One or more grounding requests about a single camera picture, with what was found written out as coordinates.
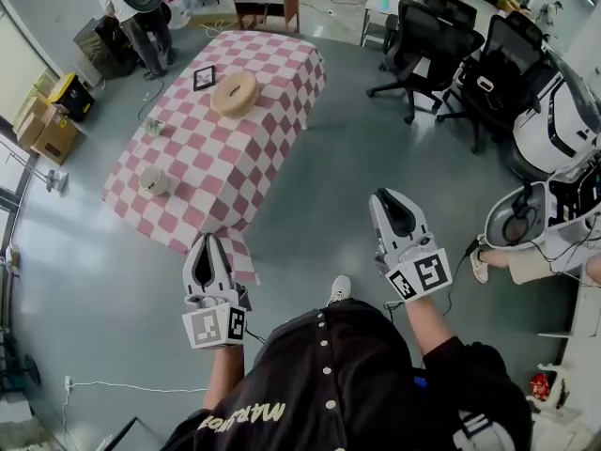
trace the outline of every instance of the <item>white sneaker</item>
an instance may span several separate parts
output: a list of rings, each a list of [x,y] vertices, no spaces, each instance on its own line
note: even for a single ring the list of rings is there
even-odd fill
[[[350,297],[350,279],[347,275],[339,275],[331,285],[331,295],[328,305]]]
[[[478,236],[478,242],[481,242],[484,236],[484,234],[480,234]],[[488,282],[488,264],[478,258],[479,254],[479,248],[476,248],[476,250],[470,254],[471,270],[476,279],[478,279],[478,282],[486,284]]]

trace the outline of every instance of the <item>pink and white checkered tablecloth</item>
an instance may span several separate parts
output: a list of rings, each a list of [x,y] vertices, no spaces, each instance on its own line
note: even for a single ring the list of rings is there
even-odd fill
[[[216,66],[217,82],[250,70],[260,96],[242,118],[210,108],[215,86],[193,91],[193,73]],[[165,91],[149,117],[167,123],[153,138],[140,127],[104,184],[103,200],[150,238],[187,253],[199,234],[216,233],[238,280],[258,282],[243,232],[304,128],[326,83],[314,45],[281,35],[222,32]],[[155,164],[171,180],[169,193],[140,189]]]

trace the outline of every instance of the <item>trash bin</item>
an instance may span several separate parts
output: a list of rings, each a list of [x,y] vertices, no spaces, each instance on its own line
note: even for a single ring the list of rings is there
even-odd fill
[[[94,103],[94,98],[74,73],[67,73],[56,83],[48,98],[50,103],[71,120],[81,122]]]

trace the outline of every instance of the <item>round wooden object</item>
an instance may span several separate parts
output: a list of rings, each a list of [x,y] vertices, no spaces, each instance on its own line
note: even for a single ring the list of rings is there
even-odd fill
[[[210,98],[210,108],[224,117],[242,117],[259,97],[259,84],[254,74],[242,70],[225,77]]]

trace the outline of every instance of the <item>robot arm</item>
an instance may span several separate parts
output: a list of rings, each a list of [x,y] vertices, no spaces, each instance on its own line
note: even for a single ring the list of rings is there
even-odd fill
[[[183,268],[185,302],[196,310],[183,320],[193,349],[215,349],[242,343],[248,291],[232,279],[223,246],[213,234],[194,245]]]
[[[450,285],[449,262],[428,231],[422,210],[404,195],[380,188],[369,199],[378,239],[376,263],[402,302]]]

